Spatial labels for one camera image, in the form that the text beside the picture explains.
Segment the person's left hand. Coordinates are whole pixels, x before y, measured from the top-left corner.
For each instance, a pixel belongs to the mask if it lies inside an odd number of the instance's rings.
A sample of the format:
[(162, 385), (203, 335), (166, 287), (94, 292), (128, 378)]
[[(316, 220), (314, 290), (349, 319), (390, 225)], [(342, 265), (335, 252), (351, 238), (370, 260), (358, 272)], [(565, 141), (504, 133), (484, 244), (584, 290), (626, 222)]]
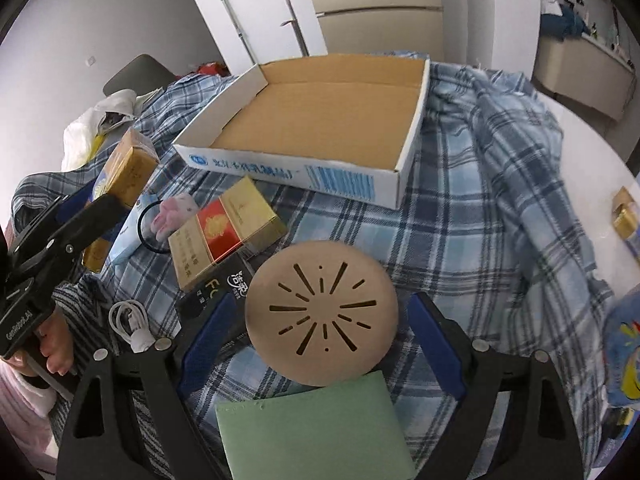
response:
[[(73, 337), (60, 309), (56, 309), (38, 328), (40, 352), (47, 359), (46, 367), (51, 374), (66, 375), (74, 364)], [(27, 363), (27, 354), (18, 350), (6, 360), (6, 364), (20, 374), (35, 377), (37, 373)]]

